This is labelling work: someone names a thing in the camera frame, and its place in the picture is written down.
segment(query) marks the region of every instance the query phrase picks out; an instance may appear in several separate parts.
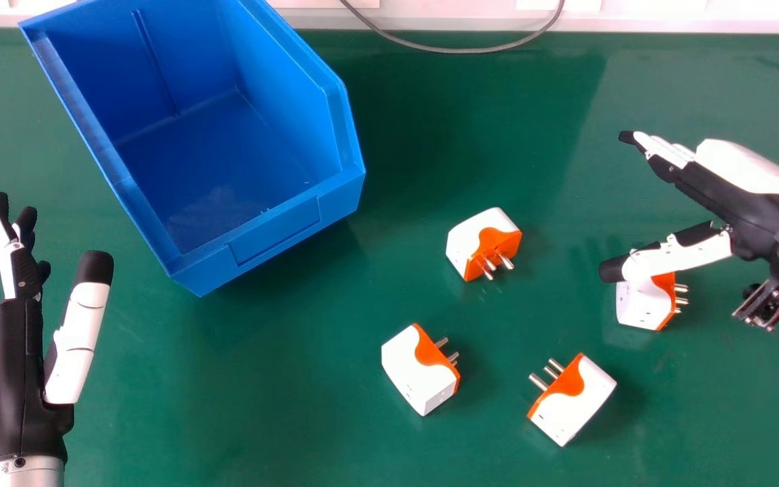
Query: robotic hand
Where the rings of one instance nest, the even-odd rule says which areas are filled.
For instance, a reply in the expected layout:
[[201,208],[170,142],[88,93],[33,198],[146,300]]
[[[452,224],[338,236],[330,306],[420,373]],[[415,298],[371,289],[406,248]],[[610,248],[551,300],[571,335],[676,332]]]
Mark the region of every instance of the robotic hand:
[[25,207],[10,224],[0,192],[0,487],[62,485],[62,437],[74,426],[114,273],[109,254],[83,254],[45,358],[41,297],[50,264],[32,256],[35,221],[37,211]]
[[619,140],[639,149],[659,178],[726,226],[696,225],[669,235],[665,243],[656,241],[609,259],[600,265],[600,279],[640,283],[729,256],[761,258],[770,264],[770,276],[745,292],[745,302],[733,317],[773,331],[779,322],[779,166],[741,145],[717,139],[706,139],[695,152],[641,132],[622,132]]

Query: white wall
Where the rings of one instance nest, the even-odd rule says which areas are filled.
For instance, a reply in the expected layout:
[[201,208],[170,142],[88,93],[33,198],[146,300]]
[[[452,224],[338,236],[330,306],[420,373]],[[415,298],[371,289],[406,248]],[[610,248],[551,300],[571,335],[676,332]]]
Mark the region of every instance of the white wall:
[[[0,0],[0,27],[73,0]],[[337,0],[269,0],[296,28],[362,28]],[[533,30],[557,0],[353,0],[396,30]],[[555,30],[779,33],[779,0],[566,0]]]

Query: blue plastic bin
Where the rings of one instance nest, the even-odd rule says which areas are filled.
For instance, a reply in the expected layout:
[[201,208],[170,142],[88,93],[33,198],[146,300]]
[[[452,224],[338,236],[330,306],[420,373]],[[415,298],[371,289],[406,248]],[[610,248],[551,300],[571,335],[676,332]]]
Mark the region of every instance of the blue plastic bin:
[[88,0],[20,28],[195,295],[356,209],[365,168],[344,84],[263,0]]

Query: gray cable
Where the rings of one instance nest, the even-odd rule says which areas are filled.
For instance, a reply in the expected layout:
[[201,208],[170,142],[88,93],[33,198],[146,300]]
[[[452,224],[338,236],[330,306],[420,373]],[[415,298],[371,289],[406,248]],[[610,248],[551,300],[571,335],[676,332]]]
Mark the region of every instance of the gray cable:
[[374,24],[371,20],[366,18],[365,15],[362,14],[362,12],[359,12],[356,7],[354,7],[348,0],[338,0],[341,2],[346,9],[350,10],[350,13],[356,16],[363,24],[365,24],[368,28],[371,30],[374,30],[375,33],[379,34],[379,36],[393,41],[393,43],[396,44],[402,44],[402,46],[411,47],[411,49],[419,49],[421,51],[426,52],[434,52],[434,53],[494,53],[494,52],[501,52],[506,51],[508,49],[513,49],[514,47],[522,46],[522,44],[529,43],[530,41],[533,41],[534,39],[542,36],[549,28],[554,25],[555,22],[557,22],[557,19],[560,18],[561,13],[563,12],[563,4],[566,0],[559,0],[557,2],[557,7],[554,9],[554,13],[552,14],[551,18],[549,19],[549,22],[547,22],[543,27],[539,28],[538,30],[535,30],[531,34],[528,34],[525,37],[522,37],[521,39],[517,41],[511,41],[511,43],[506,44],[500,44],[500,46],[491,46],[491,47],[460,47],[460,49],[454,49],[453,47],[435,47],[435,46],[426,46],[425,44],[418,44],[418,43],[412,43],[412,41],[405,41],[401,37],[393,36],[393,34],[390,34],[386,30],[383,30],[380,27],[377,27],[377,25]]

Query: green table surface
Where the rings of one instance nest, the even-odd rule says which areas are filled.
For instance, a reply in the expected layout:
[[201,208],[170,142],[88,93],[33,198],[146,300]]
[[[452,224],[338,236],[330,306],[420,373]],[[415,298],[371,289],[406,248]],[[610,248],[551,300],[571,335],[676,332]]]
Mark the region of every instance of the green table surface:
[[[779,37],[548,34],[470,57],[305,37],[349,88],[360,209],[201,299],[166,277],[18,32],[0,31],[0,190],[40,212],[45,335],[80,253],[117,262],[68,484],[779,485],[779,330],[730,318],[766,265],[680,275],[690,306],[663,333],[619,326],[596,273],[711,218],[619,130],[779,161]],[[492,206],[525,234],[517,268],[463,283],[446,232]],[[458,394],[426,418],[380,365],[413,321],[461,353]],[[618,388],[560,449],[525,416],[527,376],[578,352]]]

